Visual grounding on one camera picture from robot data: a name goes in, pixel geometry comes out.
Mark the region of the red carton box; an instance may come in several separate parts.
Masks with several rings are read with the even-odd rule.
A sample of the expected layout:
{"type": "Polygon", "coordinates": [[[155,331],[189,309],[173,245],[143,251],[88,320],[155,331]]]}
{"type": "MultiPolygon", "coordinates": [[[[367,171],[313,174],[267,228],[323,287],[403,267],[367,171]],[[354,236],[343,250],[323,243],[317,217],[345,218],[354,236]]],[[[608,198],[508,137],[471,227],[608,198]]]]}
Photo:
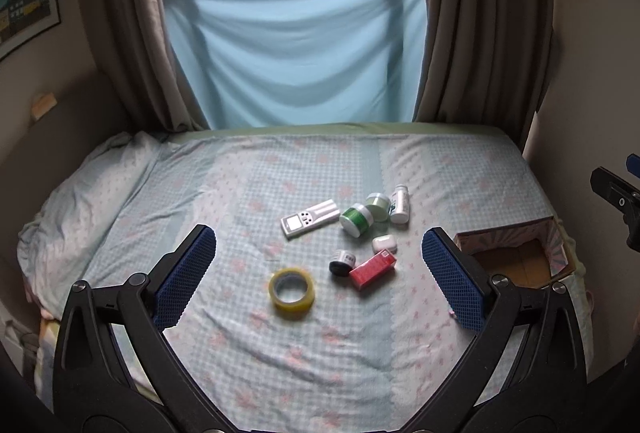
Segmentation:
{"type": "Polygon", "coordinates": [[[379,278],[393,271],[397,260],[390,251],[383,249],[375,253],[369,260],[352,269],[349,279],[358,291],[366,289],[379,278]]]}

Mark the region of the white earbuds case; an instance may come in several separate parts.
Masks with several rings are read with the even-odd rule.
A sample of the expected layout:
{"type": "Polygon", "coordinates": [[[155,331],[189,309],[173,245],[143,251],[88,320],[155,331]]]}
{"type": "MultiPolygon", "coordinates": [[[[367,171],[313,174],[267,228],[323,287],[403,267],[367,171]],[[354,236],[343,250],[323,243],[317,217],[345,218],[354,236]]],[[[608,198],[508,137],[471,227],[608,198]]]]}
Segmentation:
{"type": "Polygon", "coordinates": [[[382,251],[387,251],[389,253],[395,254],[397,252],[397,240],[394,235],[387,234],[375,237],[371,241],[372,250],[375,254],[378,254],[382,251]]]}

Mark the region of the yellow tape roll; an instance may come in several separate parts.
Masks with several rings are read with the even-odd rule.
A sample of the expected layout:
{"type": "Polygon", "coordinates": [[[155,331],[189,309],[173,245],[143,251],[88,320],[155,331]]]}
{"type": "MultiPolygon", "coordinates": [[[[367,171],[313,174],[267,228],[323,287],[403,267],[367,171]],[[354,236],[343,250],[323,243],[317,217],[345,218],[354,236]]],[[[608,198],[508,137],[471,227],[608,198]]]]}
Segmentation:
{"type": "Polygon", "coordinates": [[[305,314],[314,305],[314,281],[301,268],[282,268],[269,280],[268,293],[274,308],[285,314],[305,314]]]}

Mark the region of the white pill bottle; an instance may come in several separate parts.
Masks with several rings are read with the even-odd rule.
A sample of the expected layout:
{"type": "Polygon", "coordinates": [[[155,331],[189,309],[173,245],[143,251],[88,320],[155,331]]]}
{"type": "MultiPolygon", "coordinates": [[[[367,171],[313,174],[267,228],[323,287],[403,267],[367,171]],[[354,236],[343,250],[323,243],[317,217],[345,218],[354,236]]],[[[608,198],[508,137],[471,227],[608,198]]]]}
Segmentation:
{"type": "Polygon", "coordinates": [[[410,196],[408,187],[398,184],[390,196],[390,222],[405,225],[410,219],[410,196]]]}

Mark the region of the small black white jar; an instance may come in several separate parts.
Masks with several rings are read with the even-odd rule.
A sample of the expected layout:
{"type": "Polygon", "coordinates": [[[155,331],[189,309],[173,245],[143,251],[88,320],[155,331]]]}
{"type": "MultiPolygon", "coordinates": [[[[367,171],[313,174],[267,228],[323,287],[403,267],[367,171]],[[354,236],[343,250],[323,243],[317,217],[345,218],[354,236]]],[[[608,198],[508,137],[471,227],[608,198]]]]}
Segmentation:
{"type": "Polygon", "coordinates": [[[355,266],[356,257],[354,253],[347,250],[337,250],[334,258],[329,262],[329,271],[334,276],[348,277],[355,266]]]}

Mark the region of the pale green cream jar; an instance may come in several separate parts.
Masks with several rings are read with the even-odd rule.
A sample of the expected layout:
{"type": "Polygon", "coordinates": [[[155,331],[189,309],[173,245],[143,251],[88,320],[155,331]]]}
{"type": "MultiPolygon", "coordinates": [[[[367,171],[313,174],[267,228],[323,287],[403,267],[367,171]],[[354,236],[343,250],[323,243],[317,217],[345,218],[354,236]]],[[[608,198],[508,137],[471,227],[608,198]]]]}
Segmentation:
{"type": "Polygon", "coordinates": [[[371,213],[376,223],[385,222],[390,215],[390,198],[380,192],[370,193],[364,206],[371,213]]]}

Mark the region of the green jar white lid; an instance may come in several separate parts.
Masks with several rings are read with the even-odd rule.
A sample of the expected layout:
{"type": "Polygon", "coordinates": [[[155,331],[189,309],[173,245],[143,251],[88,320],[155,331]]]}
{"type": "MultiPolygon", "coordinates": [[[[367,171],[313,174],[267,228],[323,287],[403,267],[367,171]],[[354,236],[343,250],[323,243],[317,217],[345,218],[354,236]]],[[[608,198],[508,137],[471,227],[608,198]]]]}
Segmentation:
{"type": "Polygon", "coordinates": [[[349,236],[360,238],[369,231],[374,224],[370,210],[361,204],[353,204],[348,207],[338,218],[341,227],[349,236]]]}

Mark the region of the white remote control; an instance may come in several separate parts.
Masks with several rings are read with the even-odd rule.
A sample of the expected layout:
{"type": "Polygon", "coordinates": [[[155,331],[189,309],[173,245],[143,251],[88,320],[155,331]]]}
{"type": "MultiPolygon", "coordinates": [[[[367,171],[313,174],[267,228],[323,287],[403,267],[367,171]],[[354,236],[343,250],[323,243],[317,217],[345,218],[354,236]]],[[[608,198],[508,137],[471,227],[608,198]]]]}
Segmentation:
{"type": "Polygon", "coordinates": [[[337,221],[340,215],[341,210],[337,207],[335,201],[328,199],[302,211],[282,217],[280,223],[285,238],[292,239],[324,225],[331,224],[337,221]]]}

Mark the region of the open cardboard box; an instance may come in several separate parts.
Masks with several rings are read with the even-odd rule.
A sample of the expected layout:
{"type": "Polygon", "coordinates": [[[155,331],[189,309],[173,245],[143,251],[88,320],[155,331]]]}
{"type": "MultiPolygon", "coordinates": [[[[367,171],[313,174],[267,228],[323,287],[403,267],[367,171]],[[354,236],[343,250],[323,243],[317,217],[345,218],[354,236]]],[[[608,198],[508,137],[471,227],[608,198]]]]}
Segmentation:
{"type": "Polygon", "coordinates": [[[553,216],[524,223],[465,231],[454,243],[489,275],[515,286],[540,289],[574,273],[576,260],[553,216]]]}

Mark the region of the checked floral bed sheet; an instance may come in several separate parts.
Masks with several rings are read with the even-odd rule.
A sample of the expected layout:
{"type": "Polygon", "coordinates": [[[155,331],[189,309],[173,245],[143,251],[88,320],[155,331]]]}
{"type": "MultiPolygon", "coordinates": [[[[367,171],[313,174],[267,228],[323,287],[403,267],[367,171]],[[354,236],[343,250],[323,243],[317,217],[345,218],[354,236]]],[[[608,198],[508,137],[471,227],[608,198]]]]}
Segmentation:
{"type": "Polygon", "coordinates": [[[551,216],[549,201],[506,136],[477,128],[412,127],[362,134],[119,134],[96,147],[22,227],[16,255],[43,311],[60,318],[76,280],[95,287],[149,271],[204,224],[212,265],[165,335],[214,404],[240,429],[369,432],[401,427],[472,340],[421,257],[424,231],[449,235],[551,216]],[[396,265],[358,291],[334,277],[337,250],[359,261],[369,237],[338,224],[286,239],[282,217],[333,199],[408,187],[396,265]],[[271,276],[301,268],[314,305],[285,314],[271,276]]]}

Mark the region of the right brown curtain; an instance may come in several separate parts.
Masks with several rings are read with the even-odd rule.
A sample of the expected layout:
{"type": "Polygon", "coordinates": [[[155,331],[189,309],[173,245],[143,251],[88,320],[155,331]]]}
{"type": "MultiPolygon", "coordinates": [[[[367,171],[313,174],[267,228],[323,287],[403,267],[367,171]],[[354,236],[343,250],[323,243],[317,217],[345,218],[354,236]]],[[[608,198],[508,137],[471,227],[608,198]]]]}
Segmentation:
{"type": "Polygon", "coordinates": [[[484,124],[523,147],[544,98],[553,0],[425,0],[416,122],[484,124]]]}

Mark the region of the brown curtain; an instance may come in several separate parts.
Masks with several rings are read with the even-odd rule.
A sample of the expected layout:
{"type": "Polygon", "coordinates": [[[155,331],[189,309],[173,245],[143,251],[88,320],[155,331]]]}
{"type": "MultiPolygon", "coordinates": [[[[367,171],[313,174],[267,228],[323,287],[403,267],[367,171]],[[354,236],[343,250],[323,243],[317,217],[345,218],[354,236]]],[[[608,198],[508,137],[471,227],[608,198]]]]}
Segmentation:
{"type": "Polygon", "coordinates": [[[171,47],[163,0],[78,0],[90,50],[148,132],[207,127],[171,47]]]}
{"type": "Polygon", "coordinates": [[[544,98],[553,0],[425,0],[416,122],[484,124],[523,147],[544,98]]]}

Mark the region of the light blue hanging cloth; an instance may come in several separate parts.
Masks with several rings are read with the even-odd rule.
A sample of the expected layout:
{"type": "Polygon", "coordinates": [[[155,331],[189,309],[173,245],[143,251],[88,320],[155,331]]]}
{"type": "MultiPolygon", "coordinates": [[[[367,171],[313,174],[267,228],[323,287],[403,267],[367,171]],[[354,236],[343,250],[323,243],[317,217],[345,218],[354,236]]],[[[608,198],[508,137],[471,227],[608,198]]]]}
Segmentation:
{"type": "Polygon", "coordinates": [[[210,130],[408,122],[425,0],[164,0],[210,130]]]}

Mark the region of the left brown curtain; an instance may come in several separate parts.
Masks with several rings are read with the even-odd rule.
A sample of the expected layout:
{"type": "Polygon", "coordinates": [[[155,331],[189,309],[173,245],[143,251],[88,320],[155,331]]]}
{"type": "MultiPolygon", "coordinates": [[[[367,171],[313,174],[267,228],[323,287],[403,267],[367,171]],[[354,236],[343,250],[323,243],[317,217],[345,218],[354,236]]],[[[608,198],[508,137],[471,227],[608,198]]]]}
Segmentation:
{"type": "Polygon", "coordinates": [[[207,127],[171,47],[163,0],[78,0],[90,50],[148,132],[207,127]]]}

